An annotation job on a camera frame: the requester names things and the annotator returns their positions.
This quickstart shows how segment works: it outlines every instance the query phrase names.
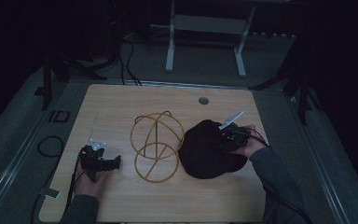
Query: gray mat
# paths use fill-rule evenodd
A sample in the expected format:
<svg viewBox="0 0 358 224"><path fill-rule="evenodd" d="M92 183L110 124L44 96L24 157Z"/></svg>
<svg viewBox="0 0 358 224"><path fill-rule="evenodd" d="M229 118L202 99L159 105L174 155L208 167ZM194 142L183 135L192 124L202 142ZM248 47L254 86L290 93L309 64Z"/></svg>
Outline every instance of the gray mat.
<svg viewBox="0 0 358 224"><path fill-rule="evenodd" d="M167 45L138 43L134 45L135 51L130 67L133 74L144 82L245 88L275 76L292 42L293 39L284 37L265 38L251 35L243 53L248 72L248 76L244 78L238 77L233 52L229 48L209 49L179 44L176 48L173 71L166 73L164 68ZM130 45L124 45L123 58L127 59L130 52ZM107 81L98 81L99 83L120 83L120 69L117 66L100 72L101 75L109 78ZM41 129L31 142L27 160L0 203L0 223L31 221L34 199L56 161L55 158L42 157L36 150L37 143L52 134L66 141L88 85L96 83L95 80L87 77L74 76L67 86L64 84L62 95L59 91L55 91L59 94L55 97L58 102L49 111L41 112L41 98L33 96L35 88L41 85L41 80L40 71L31 76L0 118L0 175L21 148L34 124L41 117L45 118ZM284 82L270 89L280 90L282 84ZM310 152L312 146L304 134L303 127L297 122L291 105L279 91L254 91L254 94L268 140L298 179L310 217L314 223L336 223L330 198L326 198L326 189L321 185L323 181L317 175L315 164L312 162L313 154ZM52 110L70 112L68 122L48 122ZM347 221L341 223L358 223L358 179L353 173L342 145L329 125L328 119L323 116L323 112L307 112L307 120L313 146L321 153L326 172L348 217ZM56 153L59 144L55 140L48 140L42 147L46 152ZM43 200L39 200L36 207L36 220L42 202Z"/></svg>

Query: sleeve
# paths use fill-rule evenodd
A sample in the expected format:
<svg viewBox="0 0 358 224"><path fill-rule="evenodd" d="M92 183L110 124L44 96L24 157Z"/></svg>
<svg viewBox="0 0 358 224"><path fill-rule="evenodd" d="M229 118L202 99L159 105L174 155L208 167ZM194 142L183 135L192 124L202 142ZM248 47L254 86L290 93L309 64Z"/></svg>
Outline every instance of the sleeve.
<svg viewBox="0 0 358 224"><path fill-rule="evenodd" d="M99 202L89 195L77 195L72 200L60 224L91 224L96 223Z"/></svg>
<svg viewBox="0 0 358 224"><path fill-rule="evenodd" d="M263 223L309 223L308 217L302 214L304 201L301 189L272 149L265 147L258 150L250 161L267 192ZM294 207L282 203L281 199Z"/></svg>

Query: small circular hole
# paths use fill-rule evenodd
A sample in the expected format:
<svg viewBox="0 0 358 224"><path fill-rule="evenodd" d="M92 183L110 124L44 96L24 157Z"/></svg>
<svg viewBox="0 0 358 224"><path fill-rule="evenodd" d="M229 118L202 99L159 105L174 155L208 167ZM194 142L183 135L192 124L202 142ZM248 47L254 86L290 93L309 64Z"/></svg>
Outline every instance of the small circular hole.
<svg viewBox="0 0 358 224"><path fill-rule="evenodd" d="M200 98L199 98L199 102L200 102L200 104L202 104L202 105L207 105L207 104L209 104L209 100L208 100L208 98L206 98L206 97L200 97Z"/></svg>

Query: gray carpet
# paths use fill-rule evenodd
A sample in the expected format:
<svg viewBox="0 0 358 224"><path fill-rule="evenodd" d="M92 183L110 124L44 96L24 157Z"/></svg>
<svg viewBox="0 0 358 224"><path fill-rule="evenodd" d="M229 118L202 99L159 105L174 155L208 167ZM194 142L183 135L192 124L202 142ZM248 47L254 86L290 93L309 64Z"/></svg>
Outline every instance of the gray carpet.
<svg viewBox="0 0 358 224"><path fill-rule="evenodd" d="M172 83L170 85L200 84L245 89L276 75L293 39L251 35L242 54L248 72L244 78L237 76L232 49L190 46L185 41L176 47L173 71L166 73L167 45L161 43L164 42L134 44L130 68L144 84L163 82ZM130 45L123 45L121 52L126 61L131 52ZM100 71L100 74L109 79L98 83L121 82L118 65ZM127 84L132 84L128 76L126 79ZM42 112L41 98L34 96L41 80L39 70L27 80L0 118L0 176L18 151L29 148L22 152L25 160L18 173L14 174L11 187L0 194L0 223L31 222L37 192L43 187L57 160L41 156L36 150L37 144L53 134L66 142L88 85L96 83L75 72L68 84L54 81L55 101L48 111ZM358 223L358 178L334 129L325 114L315 109L307 112L309 125L303 127L294 112L296 103L289 101L279 91L282 84L284 82L265 91L254 91L255 101L268 140L302 188L312 221ZM69 120L49 121L53 111L69 112ZM60 144L50 139L41 148L48 154L57 154ZM37 213L42 202L43 198L35 207L35 223L39 222Z"/></svg>

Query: dark background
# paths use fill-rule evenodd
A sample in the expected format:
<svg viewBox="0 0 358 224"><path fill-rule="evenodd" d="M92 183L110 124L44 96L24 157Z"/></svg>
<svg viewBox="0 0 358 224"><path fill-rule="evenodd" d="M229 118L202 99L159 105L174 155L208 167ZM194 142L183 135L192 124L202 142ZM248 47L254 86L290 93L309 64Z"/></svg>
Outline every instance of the dark background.
<svg viewBox="0 0 358 224"><path fill-rule="evenodd" d="M81 9L89 2L78 1L76 6ZM103 1L93 2L103 7ZM114 16L129 23L145 39L150 24L169 24L170 1L113 2L117 3L111 8ZM191 8L186 7L186 1L176 2L178 10L189 14L243 15L236 4L222 1L205 4L199 0ZM290 53L286 62L296 66L298 55L309 62L310 84L358 173L358 1L324 1L317 7L315 3L319 2L261 4L251 31L297 36L300 51ZM90 28L74 5L57 0L0 1L0 114L24 80L41 67L47 43L53 42L71 57L82 59L89 59L92 50L98 48L93 37L85 35ZM100 20L99 25L106 24ZM93 33L101 38L108 35Z"/></svg>

